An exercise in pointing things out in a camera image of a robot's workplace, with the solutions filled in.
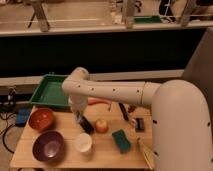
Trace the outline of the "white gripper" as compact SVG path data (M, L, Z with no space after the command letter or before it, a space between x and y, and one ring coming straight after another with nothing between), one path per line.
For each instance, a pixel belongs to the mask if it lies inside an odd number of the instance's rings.
M87 107L87 98L85 96L70 96L69 105L74 115L82 115Z

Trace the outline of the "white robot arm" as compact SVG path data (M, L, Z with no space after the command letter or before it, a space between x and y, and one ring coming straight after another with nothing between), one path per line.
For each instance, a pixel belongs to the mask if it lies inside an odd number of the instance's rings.
M89 97L149 107L155 171L213 171L211 119L205 96L185 80L96 82L82 67L62 83L72 110L83 112Z

